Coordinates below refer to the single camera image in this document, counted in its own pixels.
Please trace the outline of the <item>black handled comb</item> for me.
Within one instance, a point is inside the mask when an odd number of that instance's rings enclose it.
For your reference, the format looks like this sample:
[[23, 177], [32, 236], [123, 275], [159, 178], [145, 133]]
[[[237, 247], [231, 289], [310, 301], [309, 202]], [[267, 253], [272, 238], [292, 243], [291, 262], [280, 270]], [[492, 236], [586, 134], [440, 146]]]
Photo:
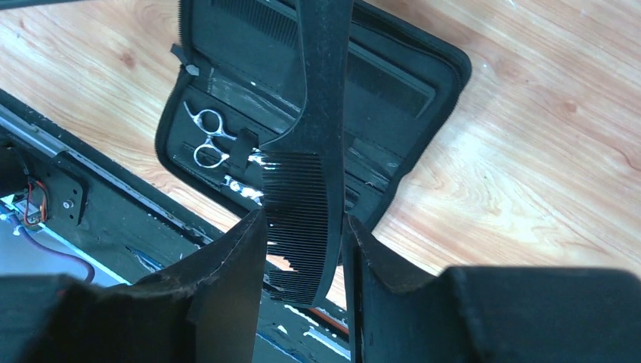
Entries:
[[272, 298], [315, 307], [333, 282], [345, 212], [344, 109], [350, 1], [296, 4], [305, 97], [298, 119], [262, 145]]

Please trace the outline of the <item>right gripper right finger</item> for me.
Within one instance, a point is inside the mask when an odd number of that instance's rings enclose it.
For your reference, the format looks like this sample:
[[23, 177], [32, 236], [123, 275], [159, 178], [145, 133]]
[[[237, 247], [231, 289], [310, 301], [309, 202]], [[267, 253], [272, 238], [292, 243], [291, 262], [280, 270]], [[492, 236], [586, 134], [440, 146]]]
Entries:
[[628, 271], [468, 265], [434, 276], [356, 217], [343, 226], [353, 362], [640, 360], [640, 281]]

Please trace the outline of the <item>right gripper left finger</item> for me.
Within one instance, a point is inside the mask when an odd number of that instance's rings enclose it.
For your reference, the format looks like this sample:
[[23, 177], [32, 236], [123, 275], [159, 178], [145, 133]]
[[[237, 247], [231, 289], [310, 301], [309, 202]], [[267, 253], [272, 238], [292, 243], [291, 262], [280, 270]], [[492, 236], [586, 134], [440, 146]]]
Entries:
[[266, 263], [265, 212], [133, 285], [69, 275], [1, 279], [3, 362], [250, 362]]

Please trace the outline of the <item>black straight comb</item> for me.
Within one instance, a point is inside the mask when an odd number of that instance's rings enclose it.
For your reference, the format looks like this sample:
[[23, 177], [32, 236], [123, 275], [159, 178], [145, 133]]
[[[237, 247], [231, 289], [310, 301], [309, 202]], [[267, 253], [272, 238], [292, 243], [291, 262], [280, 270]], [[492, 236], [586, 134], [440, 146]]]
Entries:
[[[212, 1], [209, 10], [208, 55], [299, 109], [304, 87], [294, 7], [277, 1]], [[345, 108], [356, 117], [373, 111], [416, 119], [436, 96], [431, 85], [355, 37], [346, 76]]]

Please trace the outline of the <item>black zippered tool case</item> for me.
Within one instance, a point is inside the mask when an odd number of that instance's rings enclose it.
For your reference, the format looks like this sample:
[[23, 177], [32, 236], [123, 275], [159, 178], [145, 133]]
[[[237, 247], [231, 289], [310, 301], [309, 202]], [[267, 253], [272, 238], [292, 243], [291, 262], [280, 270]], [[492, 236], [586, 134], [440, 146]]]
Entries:
[[[238, 216], [256, 204], [225, 176], [258, 186], [240, 152], [285, 132], [304, 77], [293, 1], [182, 1], [180, 71], [156, 131], [161, 164]], [[345, 83], [345, 208], [375, 228], [400, 180], [453, 111], [471, 76], [467, 55], [356, 1]]]

